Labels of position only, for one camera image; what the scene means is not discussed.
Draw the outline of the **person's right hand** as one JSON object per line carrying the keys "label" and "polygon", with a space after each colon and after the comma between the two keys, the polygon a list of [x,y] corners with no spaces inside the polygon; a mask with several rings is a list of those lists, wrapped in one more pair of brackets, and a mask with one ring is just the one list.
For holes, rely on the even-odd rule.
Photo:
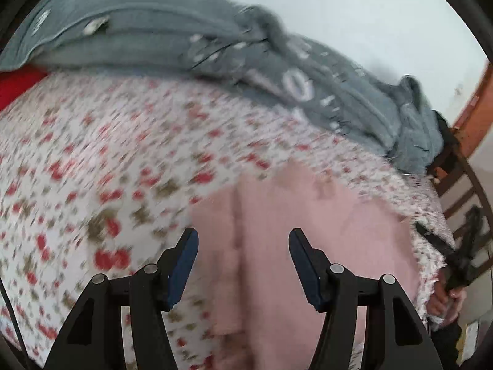
{"label": "person's right hand", "polygon": [[432,294],[426,304],[427,315],[433,331],[447,327],[457,320],[467,297],[464,286],[446,291],[446,285],[446,271],[445,268],[442,268],[437,273]]}

